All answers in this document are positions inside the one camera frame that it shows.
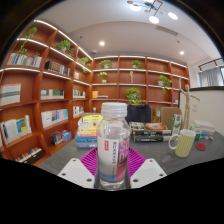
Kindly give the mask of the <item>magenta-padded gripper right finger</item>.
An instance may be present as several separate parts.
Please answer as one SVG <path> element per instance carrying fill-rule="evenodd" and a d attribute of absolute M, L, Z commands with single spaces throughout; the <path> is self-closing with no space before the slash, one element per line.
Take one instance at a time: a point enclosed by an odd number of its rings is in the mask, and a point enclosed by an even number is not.
<path fill-rule="evenodd" d="M 153 159 L 146 159 L 133 148 L 129 148 L 128 177 L 130 188 L 140 188 L 166 176 L 164 170 Z"/>

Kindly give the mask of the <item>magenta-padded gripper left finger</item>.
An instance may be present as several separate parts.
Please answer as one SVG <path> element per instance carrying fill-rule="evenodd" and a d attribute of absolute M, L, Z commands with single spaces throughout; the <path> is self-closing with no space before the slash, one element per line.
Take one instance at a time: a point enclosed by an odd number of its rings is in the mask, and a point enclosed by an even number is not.
<path fill-rule="evenodd" d="M 97 149 L 93 148 L 80 159 L 70 159 L 58 176 L 78 186 L 94 189 L 97 168 Z"/>

